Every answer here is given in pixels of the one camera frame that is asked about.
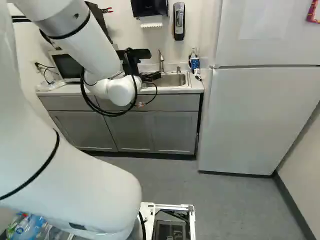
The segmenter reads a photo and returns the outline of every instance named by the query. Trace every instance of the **gray cabinet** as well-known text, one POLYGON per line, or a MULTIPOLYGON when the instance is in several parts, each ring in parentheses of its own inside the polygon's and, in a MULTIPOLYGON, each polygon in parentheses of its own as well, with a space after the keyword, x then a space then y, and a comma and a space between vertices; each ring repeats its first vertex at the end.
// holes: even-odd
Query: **gray cabinet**
MULTIPOLYGON (((139 95, 146 102, 150 95, 139 95)), ((65 138, 80 150, 193 155, 197 144, 199 94, 160 94, 152 104, 106 117, 80 95, 39 96, 65 138)), ((90 99, 109 111, 122 110, 107 99, 90 99)))
POLYGON ((90 111, 50 111, 65 138, 82 150, 117 151, 103 116, 90 111))
POLYGON ((198 112, 150 112, 154 152, 193 154, 196 147, 198 112))
POLYGON ((194 154, 196 111, 131 111, 106 117, 115 144, 122 152, 194 154))
POLYGON ((129 111, 122 116, 105 117, 119 151, 152 152, 153 142, 148 112, 129 111))

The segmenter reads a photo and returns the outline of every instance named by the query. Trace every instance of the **sink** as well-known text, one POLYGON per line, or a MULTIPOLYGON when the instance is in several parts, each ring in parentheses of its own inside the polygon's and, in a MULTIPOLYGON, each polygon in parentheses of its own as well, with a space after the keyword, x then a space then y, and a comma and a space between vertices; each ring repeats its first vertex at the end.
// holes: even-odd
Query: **sink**
MULTIPOLYGON (((175 72, 165 72, 161 73, 161 78, 153 80, 158 88, 159 87, 188 87, 189 86, 189 76, 185 73, 175 73, 175 72)), ((144 88, 152 88, 155 87, 151 83, 144 82, 144 88)))

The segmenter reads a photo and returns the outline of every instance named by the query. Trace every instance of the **power outlet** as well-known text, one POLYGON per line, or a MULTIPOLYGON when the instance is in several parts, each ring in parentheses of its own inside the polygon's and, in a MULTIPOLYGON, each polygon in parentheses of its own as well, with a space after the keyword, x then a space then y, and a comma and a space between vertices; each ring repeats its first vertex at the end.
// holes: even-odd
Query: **power outlet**
POLYGON ((31 66, 33 67, 34 71, 35 71, 37 74, 39 74, 41 71, 40 71, 40 68, 37 67, 36 62, 37 62, 37 61, 31 61, 30 64, 31 64, 31 66))

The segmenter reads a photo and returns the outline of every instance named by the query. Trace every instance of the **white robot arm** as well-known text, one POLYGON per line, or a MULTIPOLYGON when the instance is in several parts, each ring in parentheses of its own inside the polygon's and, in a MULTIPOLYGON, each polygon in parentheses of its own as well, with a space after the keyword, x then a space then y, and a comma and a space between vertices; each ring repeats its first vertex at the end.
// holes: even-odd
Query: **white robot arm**
MULTIPOLYGON (((59 45, 87 69, 87 83, 114 75, 120 68, 117 54, 95 18, 88 17, 82 0, 14 3, 49 36, 70 35, 61 37, 59 45), (86 24, 78 29, 83 21, 86 24)), ((77 150, 34 113, 20 88, 6 5, 0 0, 0 205, 42 215, 85 238, 125 240, 140 209, 138 180, 77 150)), ((104 91, 111 89, 112 84, 104 91)))
MULTIPOLYGON (((119 57, 83 0, 14 0, 13 3, 49 38, 85 68, 85 85, 100 98, 118 106, 135 96, 131 76, 108 78, 121 69, 119 57)), ((141 79, 134 77, 137 90, 141 79)))

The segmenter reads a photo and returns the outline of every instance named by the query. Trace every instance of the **refrigerator door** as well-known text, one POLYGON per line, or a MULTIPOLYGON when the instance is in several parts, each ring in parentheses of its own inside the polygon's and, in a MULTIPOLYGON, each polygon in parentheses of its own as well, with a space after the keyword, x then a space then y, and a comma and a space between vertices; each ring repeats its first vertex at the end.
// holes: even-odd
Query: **refrigerator door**
POLYGON ((320 67, 213 71, 199 170, 271 175, 320 100, 320 67))
POLYGON ((218 66, 320 65, 320 24, 311 0, 223 0, 218 66))

